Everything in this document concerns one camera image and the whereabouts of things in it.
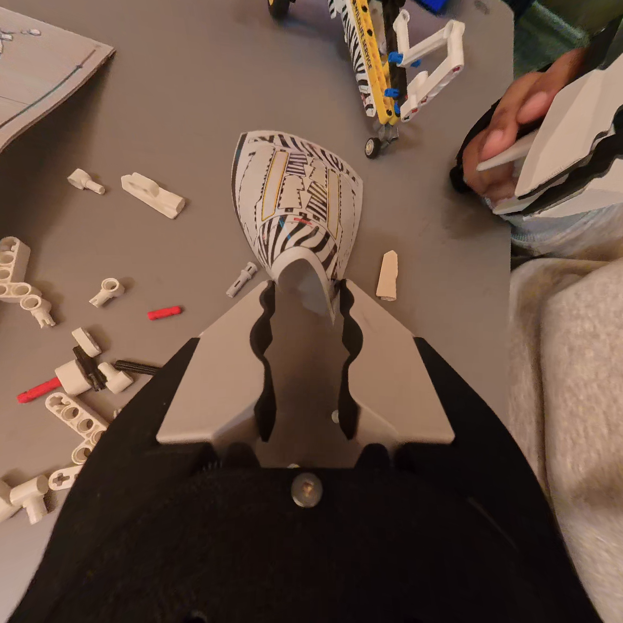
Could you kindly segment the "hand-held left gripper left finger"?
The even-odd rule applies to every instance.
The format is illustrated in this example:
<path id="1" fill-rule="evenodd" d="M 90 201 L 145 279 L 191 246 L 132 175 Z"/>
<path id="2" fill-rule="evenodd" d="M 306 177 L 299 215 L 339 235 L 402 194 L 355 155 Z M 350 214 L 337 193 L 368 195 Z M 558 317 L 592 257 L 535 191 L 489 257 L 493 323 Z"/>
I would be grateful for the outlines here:
<path id="1" fill-rule="evenodd" d="M 276 396 L 266 351 L 273 336 L 275 282 L 258 284 L 203 331 L 156 440 L 163 445 L 268 442 Z"/>

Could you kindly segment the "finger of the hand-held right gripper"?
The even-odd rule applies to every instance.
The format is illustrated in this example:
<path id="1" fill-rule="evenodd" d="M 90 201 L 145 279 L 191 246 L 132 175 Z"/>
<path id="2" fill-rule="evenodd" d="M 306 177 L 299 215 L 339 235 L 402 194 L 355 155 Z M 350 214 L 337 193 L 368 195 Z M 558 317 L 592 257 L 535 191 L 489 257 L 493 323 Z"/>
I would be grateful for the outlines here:
<path id="1" fill-rule="evenodd" d="M 622 105 L 622 69 L 596 68 L 565 86 L 553 100 L 525 158 L 517 198 L 556 181 L 591 152 Z"/>
<path id="2" fill-rule="evenodd" d="M 611 166 L 605 175 L 592 179 L 583 189 L 566 198 L 548 199 L 544 206 L 538 206 L 538 200 L 544 199 L 545 194 L 543 191 L 530 202 L 510 199 L 495 207 L 493 213 L 528 219 L 557 219 L 622 204 L 622 166 Z"/>

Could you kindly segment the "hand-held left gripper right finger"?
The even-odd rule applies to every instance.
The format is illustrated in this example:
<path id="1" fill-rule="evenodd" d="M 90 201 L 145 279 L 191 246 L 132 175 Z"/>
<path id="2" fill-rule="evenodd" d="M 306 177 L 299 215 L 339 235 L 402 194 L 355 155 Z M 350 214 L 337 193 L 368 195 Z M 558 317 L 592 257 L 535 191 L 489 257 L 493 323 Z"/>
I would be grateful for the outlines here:
<path id="1" fill-rule="evenodd" d="M 342 344 L 338 423 L 360 447 L 450 444 L 455 433 L 415 336 L 350 279 L 339 289 Z"/>

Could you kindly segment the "tapered white lego panel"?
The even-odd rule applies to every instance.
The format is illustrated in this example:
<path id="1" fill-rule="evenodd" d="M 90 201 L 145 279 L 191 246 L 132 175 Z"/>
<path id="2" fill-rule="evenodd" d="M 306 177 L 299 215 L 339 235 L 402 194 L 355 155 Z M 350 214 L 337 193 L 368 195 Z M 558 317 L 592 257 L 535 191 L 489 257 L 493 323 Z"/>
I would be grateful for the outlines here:
<path id="1" fill-rule="evenodd" d="M 383 301 L 392 302 L 397 298 L 398 254 L 390 250 L 383 255 L 379 271 L 376 296 Z"/>

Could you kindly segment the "zebra striped sticker sheet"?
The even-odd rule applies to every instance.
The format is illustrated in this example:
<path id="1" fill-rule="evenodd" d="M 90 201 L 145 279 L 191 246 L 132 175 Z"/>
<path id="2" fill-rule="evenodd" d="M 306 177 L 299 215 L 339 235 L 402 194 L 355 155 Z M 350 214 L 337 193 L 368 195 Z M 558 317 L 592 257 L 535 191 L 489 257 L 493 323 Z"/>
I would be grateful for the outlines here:
<path id="1" fill-rule="evenodd" d="M 354 168 L 319 144 L 281 131 L 238 139 L 231 167 L 232 202 L 255 257 L 277 284 L 303 262 L 299 282 L 309 309 L 335 320 L 361 220 L 363 182 Z"/>

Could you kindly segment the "grey lego pin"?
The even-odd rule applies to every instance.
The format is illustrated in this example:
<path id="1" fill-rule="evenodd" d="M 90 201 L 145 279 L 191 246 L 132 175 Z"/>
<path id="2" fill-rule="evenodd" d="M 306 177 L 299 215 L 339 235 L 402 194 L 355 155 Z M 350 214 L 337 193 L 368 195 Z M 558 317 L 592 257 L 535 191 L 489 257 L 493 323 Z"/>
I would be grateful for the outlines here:
<path id="1" fill-rule="evenodd" d="M 234 283 L 227 289 L 226 295 L 233 299 L 242 290 L 242 288 L 253 279 L 257 272 L 258 267 L 253 262 L 248 262 L 245 268 L 241 270 Z"/>

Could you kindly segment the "white lego pin connector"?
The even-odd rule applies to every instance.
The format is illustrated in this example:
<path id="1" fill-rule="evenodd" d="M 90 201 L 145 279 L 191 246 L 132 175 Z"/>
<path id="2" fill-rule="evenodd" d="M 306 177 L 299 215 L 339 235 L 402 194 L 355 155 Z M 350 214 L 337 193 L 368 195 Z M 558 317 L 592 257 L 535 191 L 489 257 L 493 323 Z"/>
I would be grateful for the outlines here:
<path id="1" fill-rule="evenodd" d="M 100 285 L 100 290 L 89 300 L 89 303 L 96 308 L 100 308 L 124 293 L 125 287 L 118 279 L 113 277 L 105 278 Z"/>

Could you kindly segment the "pile of lego pieces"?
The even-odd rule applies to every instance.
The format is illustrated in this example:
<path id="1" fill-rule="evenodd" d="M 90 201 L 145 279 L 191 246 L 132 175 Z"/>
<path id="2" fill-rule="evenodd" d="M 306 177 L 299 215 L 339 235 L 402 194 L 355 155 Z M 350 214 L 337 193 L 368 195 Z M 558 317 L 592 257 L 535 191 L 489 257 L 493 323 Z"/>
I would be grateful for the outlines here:
<path id="1" fill-rule="evenodd" d="M 71 465 L 26 483 L 10 487 L 1 482 L 1 521 L 20 509 L 26 510 L 29 523 L 40 522 L 48 513 L 45 496 L 71 488 L 94 448 L 107 431 L 109 422 L 79 400 L 88 391 L 108 390 L 118 395 L 133 383 L 133 374 L 154 376 L 160 366 L 131 360 L 99 362 L 102 350 L 83 328 L 72 332 L 76 342 L 74 358 L 55 369 L 54 377 L 17 396 L 19 404 L 45 399 L 46 409 L 80 436 L 71 455 Z"/>

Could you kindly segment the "white lego panel with hole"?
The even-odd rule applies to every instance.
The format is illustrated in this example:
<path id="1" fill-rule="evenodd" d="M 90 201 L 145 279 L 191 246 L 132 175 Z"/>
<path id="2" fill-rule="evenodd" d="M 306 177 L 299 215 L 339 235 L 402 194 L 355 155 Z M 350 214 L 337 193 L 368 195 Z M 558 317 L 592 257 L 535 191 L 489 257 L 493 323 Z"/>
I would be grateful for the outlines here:
<path id="1" fill-rule="evenodd" d="M 169 219 L 175 219 L 186 205 L 183 197 L 167 191 L 139 173 L 123 175 L 120 181 L 125 192 Z"/>

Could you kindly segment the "white angled lego beam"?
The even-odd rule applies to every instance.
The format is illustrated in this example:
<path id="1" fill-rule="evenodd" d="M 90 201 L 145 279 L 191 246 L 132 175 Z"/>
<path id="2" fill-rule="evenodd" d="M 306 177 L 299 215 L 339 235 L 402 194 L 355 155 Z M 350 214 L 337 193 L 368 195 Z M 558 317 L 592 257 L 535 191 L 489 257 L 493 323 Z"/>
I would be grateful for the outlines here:
<path id="1" fill-rule="evenodd" d="M 1 239 L 1 301 L 19 303 L 41 328 L 51 328 L 56 322 L 51 316 L 51 303 L 42 297 L 35 286 L 26 282 L 31 249 L 19 238 Z"/>

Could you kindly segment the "lego airplane model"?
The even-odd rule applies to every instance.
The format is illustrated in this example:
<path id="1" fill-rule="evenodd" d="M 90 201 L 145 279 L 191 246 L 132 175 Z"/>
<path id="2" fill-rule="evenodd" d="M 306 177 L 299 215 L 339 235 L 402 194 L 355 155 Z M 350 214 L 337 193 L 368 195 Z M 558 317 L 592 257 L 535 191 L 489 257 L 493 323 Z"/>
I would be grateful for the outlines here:
<path id="1" fill-rule="evenodd" d="M 465 24 L 450 19 L 412 45 L 405 1 L 329 1 L 339 18 L 366 115 L 376 122 L 368 138 L 370 160 L 399 138 L 409 122 L 463 71 Z"/>

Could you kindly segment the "small white lego connector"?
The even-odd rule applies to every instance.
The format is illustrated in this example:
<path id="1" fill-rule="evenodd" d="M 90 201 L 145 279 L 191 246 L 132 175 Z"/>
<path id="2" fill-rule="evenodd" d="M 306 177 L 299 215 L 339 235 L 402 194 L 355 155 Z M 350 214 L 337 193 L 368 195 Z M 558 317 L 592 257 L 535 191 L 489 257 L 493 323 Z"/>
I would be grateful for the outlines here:
<path id="1" fill-rule="evenodd" d="M 81 168 L 76 168 L 68 177 L 67 181 L 74 186 L 74 188 L 80 190 L 90 190 L 100 196 L 103 196 L 106 192 L 105 187 L 102 184 L 94 181 L 92 177 Z"/>

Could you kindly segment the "lego instruction booklet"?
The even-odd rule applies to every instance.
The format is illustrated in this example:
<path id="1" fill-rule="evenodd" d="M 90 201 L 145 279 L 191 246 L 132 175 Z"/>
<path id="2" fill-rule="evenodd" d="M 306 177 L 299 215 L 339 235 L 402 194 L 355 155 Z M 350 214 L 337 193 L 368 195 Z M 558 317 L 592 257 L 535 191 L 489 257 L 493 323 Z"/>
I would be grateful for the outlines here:
<path id="1" fill-rule="evenodd" d="M 1 151 L 113 56 L 112 46 L 1 8 Z"/>

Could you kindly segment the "person's right hand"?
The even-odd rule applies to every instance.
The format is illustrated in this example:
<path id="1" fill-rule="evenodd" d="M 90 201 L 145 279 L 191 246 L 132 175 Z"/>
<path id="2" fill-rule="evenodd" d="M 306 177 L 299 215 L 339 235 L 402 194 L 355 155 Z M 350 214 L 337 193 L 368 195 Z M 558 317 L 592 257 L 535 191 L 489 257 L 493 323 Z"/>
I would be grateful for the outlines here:
<path id="1" fill-rule="evenodd" d="M 478 171 L 487 161 L 509 149 L 520 130 L 540 121 L 557 94 L 572 82 L 582 68 L 587 48 L 563 54 L 545 72 L 531 72 L 515 80 L 494 110 L 489 124 L 466 145 L 462 155 L 463 181 L 493 206 L 515 195 L 517 179 L 513 163 Z"/>

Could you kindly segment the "person's grey hoodie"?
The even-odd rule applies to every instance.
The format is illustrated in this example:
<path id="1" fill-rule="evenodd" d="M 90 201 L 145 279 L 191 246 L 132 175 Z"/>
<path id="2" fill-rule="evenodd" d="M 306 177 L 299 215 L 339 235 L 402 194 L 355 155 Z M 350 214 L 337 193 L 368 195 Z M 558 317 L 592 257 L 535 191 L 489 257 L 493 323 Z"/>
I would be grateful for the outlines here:
<path id="1" fill-rule="evenodd" d="M 622 259 L 511 274 L 508 428 L 603 622 L 622 621 Z"/>

